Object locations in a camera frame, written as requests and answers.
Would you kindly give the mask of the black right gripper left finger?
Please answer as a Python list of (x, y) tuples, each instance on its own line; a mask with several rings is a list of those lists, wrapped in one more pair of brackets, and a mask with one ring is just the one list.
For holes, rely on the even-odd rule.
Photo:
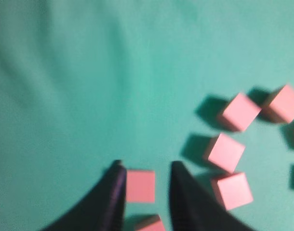
[(124, 223), (127, 171), (113, 161), (100, 181), (72, 209), (44, 231), (121, 231)]

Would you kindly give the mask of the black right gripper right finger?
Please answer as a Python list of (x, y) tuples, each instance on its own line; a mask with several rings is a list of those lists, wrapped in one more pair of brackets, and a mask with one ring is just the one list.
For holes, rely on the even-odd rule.
[(252, 231), (230, 215), (195, 180), (182, 161), (173, 161), (170, 215), (174, 231)]

